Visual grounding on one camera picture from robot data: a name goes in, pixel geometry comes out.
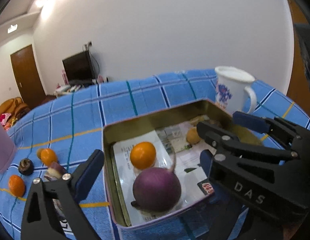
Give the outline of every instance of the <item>checkered cloth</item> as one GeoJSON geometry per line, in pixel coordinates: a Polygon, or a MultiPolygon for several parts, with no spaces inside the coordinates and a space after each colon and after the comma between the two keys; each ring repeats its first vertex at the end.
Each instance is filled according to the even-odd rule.
{"type": "MultiPolygon", "coordinates": [[[[8,134],[19,148],[11,166],[0,174],[0,221],[13,239],[20,239],[21,220],[29,188],[34,178],[42,177],[46,167],[36,157],[39,148],[53,149],[59,162],[73,172],[95,149],[103,149],[103,127],[118,122],[199,99],[215,100],[216,73],[214,70],[190,70],[166,73],[143,80],[113,82],[91,86],[72,95],[57,98],[37,107],[12,127],[8,134]],[[23,198],[15,198],[8,190],[11,175],[20,175],[21,159],[30,158],[35,166],[31,176],[22,176],[26,184],[23,198]]],[[[289,98],[262,81],[252,88],[258,98],[256,116],[284,117],[310,129],[310,118],[289,98]]],[[[248,111],[250,102],[245,104],[248,111]]],[[[268,147],[280,147],[271,138],[256,134],[268,147]]],[[[218,210],[194,207],[180,217],[172,218],[152,228],[134,231],[117,230],[111,221],[105,193],[103,172],[97,178],[89,196],[80,203],[93,228],[102,239],[196,239],[207,233],[218,210]]],[[[241,215],[230,239],[242,226],[241,215]]],[[[67,237],[75,239],[68,233],[67,237]]]]}

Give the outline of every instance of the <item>tv screen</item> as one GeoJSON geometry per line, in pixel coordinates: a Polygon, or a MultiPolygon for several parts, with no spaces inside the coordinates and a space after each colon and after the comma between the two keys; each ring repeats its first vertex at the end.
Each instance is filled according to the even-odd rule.
{"type": "Polygon", "coordinates": [[[91,80],[95,78],[89,51],[84,51],[64,59],[63,65],[69,81],[91,80]]]}

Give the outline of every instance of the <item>pink bottle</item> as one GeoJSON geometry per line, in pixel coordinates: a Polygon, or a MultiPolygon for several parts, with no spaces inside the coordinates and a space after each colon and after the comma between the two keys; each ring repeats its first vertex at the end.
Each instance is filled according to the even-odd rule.
{"type": "Polygon", "coordinates": [[[17,148],[0,123],[0,173],[10,166],[17,148]]]}

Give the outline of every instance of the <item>mug rim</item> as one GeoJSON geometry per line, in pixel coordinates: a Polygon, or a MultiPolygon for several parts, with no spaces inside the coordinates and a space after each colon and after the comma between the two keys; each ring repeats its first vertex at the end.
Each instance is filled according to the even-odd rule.
{"type": "Polygon", "coordinates": [[[222,76],[225,79],[236,81],[236,82],[239,82],[239,83],[251,84],[251,83],[254,83],[256,81],[256,78],[252,74],[248,73],[245,70],[242,70],[240,68],[236,68],[236,67],[233,67],[233,66],[217,66],[217,67],[215,67],[215,72],[217,73],[217,75],[222,76]],[[236,71],[245,73],[245,74],[249,75],[251,79],[249,79],[249,80],[245,79],[244,80],[244,79],[234,78],[234,77],[231,77],[231,76],[228,76],[228,75],[225,75],[224,73],[222,73],[223,70],[229,70],[229,69],[234,69],[236,71]]]}

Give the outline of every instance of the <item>silver bolt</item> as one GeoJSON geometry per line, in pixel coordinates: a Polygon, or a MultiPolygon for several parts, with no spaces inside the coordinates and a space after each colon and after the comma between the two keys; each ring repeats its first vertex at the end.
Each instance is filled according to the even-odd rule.
{"type": "Polygon", "coordinates": [[[222,162],[226,160],[226,156],[221,153],[218,153],[214,156],[214,159],[217,160],[218,162],[222,162]]]}
{"type": "Polygon", "coordinates": [[[297,158],[298,157],[298,153],[297,152],[291,152],[290,153],[292,157],[297,158]]]}
{"type": "Polygon", "coordinates": [[[35,179],[33,179],[33,183],[34,183],[34,184],[39,184],[40,181],[41,181],[40,178],[35,178],[35,179]]]}
{"type": "Polygon", "coordinates": [[[69,180],[71,178],[71,174],[69,173],[65,173],[63,176],[62,176],[62,179],[63,180],[69,180]]]}
{"type": "Polygon", "coordinates": [[[223,139],[224,141],[228,141],[228,140],[230,140],[231,138],[230,138],[228,135],[223,135],[223,136],[222,136],[222,139],[223,139]]]}

